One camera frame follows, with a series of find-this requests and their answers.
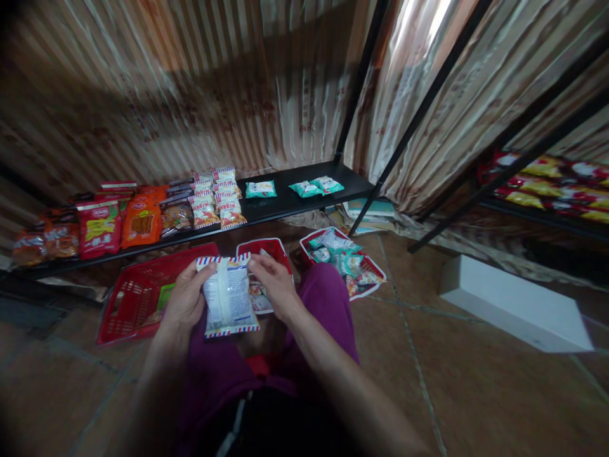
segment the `cardboard box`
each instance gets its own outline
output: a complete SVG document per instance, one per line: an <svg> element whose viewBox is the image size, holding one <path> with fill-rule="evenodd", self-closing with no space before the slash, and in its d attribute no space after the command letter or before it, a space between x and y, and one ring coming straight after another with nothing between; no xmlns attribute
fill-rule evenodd
<svg viewBox="0 0 609 457"><path fill-rule="evenodd" d="M541 351L594 350L575 300L470 257L444 265L440 296Z"/></svg>

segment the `shelf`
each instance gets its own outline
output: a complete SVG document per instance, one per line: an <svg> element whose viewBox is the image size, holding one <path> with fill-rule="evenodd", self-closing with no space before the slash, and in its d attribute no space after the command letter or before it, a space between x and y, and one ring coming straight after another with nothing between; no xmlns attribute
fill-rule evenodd
<svg viewBox="0 0 609 457"><path fill-rule="evenodd" d="M550 227L567 230L584 237L605 242L609 241L609 225L600 222L563 216L495 198L482 200L482 202L478 204L484 208L494 209L495 211L500 211L501 213L507 213L513 216L519 216L524 219L548 225Z"/></svg>
<svg viewBox="0 0 609 457"><path fill-rule="evenodd" d="M306 199L300 198L297 193L288 187L302 181L310 181L320 176L329 176L344 186L344 190L329 195L316 195ZM247 219L247 224L239 225L232 230L241 229L261 222L292 216L312 209L324 208L345 201L357 198L368 197L374 186L365 178L355 173L343 164L333 162L323 162L315 165L292 168L285 171L269 173L267 175L255 176L237 180L241 193L245 197L246 182L260 182L275 180L275 190L277 197L267 199L246 199L241 202L243 215ZM15 271L16 275L26 279L42 279L49 276L56 276L79 268L89 267L98 263L109 262L119 258L134 256L156 249L166 248L174 244L193 241L199 238L210 236L220 232L219 224L211 227L191 230L172 236L166 240L161 240L153 244L144 246L134 246L133 248L122 249L114 255L104 255L89 260L62 260L50 262L27 270Z"/></svg>

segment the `purple pants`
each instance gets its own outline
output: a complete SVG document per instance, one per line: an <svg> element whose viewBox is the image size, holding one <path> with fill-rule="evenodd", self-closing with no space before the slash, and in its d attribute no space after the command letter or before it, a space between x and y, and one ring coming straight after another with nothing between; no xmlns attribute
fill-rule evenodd
<svg viewBox="0 0 609 457"><path fill-rule="evenodd" d="M298 295L326 331L359 363L355 349L349 292L334 266L318 263L303 276ZM229 400L249 390L272 387L314 401L320 389L305 358L288 331L282 362L266 379L254 376L237 346L223 338L204 338L206 318L194 328L188 353L188 374L180 413L179 455L190 455L199 432Z"/></svg>

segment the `tiled floor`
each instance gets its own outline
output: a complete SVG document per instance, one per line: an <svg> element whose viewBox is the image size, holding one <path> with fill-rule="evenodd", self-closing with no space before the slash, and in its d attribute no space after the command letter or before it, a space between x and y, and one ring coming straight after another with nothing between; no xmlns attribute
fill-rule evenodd
<svg viewBox="0 0 609 457"><path fill-rule="evenodd" d="M224 255L310 230L269 223L218 236ZM609 328L599 350L547 355L438 297L449 255L393 234L358 238L390 282L352 304L363 368L437 455L608 455ZM28 454L101 455L137 384L147 342L96 347L99 312L70 314L44 341L0 324L2 413Z"/></svg>

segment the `person's right hand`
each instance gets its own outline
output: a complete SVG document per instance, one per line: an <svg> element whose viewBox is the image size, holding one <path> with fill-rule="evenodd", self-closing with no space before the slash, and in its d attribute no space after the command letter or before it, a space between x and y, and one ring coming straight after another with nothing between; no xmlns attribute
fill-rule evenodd
<svg viewBox="0 0 609 457"><path fill-rule="evenodd" d="M252 260L247 266L266 288L266 294L280 321L287 324L295 312L304 309L287 268L270 257L258 254L252 254Z"/></svg>

